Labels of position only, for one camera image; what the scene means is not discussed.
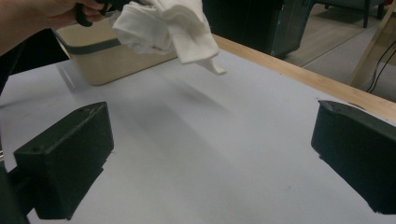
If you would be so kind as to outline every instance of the white table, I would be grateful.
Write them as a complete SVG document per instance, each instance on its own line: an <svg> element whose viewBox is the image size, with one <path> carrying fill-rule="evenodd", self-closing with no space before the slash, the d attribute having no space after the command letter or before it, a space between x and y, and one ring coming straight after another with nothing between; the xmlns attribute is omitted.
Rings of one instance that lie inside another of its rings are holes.
<svg viewBox="0 0 396 224"><path fill-rule="evenodd" d="M71 111L107 101L115 148L70 224L395 223L310 146L335 98L222 51L215 76L177 60L87 84L70 61L10 77L0 99L12 152Z"/></svg>

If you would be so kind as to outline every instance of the black scissors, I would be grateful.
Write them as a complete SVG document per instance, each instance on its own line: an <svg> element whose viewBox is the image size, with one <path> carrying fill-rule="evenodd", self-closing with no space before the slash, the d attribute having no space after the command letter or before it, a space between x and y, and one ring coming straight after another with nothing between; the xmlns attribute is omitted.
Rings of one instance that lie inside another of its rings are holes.
<svg viewBox="0 0 396 224"><path fill-rule="evenodd" d="M121 11L123 6L129 4L131 0L95 0L97 3L105 4L103 9L99 10L100 14L106 15L108 5L111 4L116 10ZM87 21L85 14L82 12L83 5L81 3L76 4L76 20L82 26L92 26L92 22Z"/></svg>

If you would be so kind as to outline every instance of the white cloth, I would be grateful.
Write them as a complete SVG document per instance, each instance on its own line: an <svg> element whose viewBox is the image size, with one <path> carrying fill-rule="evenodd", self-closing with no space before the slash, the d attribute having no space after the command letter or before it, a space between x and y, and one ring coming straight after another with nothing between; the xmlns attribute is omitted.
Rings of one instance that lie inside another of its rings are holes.
<svg viewBox="0 0 396 224"><path fill-rule="evenodd" d="M175 50L181 63L197 63L215 74L226 71L212 58L219 54L201 0L146 0L113 14L110 22L121 44L137 53L166 54Z"/></svg>

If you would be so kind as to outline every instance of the beige basket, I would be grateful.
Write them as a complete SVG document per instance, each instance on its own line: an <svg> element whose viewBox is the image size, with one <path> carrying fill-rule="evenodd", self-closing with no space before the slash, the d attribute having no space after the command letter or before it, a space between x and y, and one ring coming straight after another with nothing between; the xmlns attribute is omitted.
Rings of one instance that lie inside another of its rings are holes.
<svg viewBox="0 0 396 224"><path fill-rule="evenodd" d="M108 19L91 27L73 24L54 33L91 85L106 84L177 56L175 52L166 55L134 53L120 44Z"/></svg>

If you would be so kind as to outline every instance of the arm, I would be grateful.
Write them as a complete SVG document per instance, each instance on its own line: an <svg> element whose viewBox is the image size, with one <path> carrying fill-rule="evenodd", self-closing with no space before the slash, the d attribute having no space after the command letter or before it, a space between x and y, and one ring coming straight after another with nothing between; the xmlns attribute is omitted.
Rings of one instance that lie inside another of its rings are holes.
<svg viewBox="0 0 396 224"><path fill-rule="evenodd" d="M85 5L88 21L103 18L97 10L104 5L94 0L0 0L0 56L41 30L76 22L76 3Z"/></svg>

